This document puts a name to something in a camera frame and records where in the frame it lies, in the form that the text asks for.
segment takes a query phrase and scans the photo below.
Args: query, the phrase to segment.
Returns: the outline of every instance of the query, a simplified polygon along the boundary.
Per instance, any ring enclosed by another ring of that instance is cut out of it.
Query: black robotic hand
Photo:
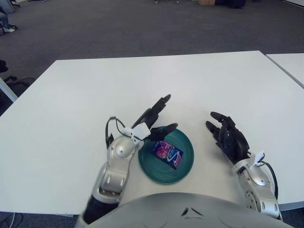
[[[242,134],[236,127],[235,123],[228,116],[220,113],[211,112],[210,115],[222,124],[219,129],[214,124],[206,121],[206,126],[215,138],[216,145],[228,156],[233,164],[238,161],[249,158],[249,145]]]

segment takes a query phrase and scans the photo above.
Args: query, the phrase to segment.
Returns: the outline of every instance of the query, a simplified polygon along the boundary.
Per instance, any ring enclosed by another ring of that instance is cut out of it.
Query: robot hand
[[[235,127],[235,123],[229,116],[216,112],[211,112],[211,116],[220,122],[222,127],[217,128],[209,121],[206,121],[206,127],[217,141],[216,145],[234,164],[232,171],[238,174],[247,207],[282,219],[277,203],[276,176],[271,166],[262,161],[265,157],[264,151],[250,151],[244,135]],[[275,184],[274,194],[271,191],[270,180],[260,167],[262,165],[267,165],[271,171]]]
[[[105,126],[105,143],[107,147],[107,162],[101,168],[95,182],[92,196],[87,208],[78,217],[76,228],[86,227],[111,210],[117,208],[129,176],[130,162],[145,140],[161,141],[172,132],[177,123],[166,127],[151,128],[158,119],[158,114],[164,109],[171,95],[162,97],[152,108],[147,109],[131,128],[116,117],[111,117]],[[108,134],[109,122],[115,120],[121,136],[114,139]]]

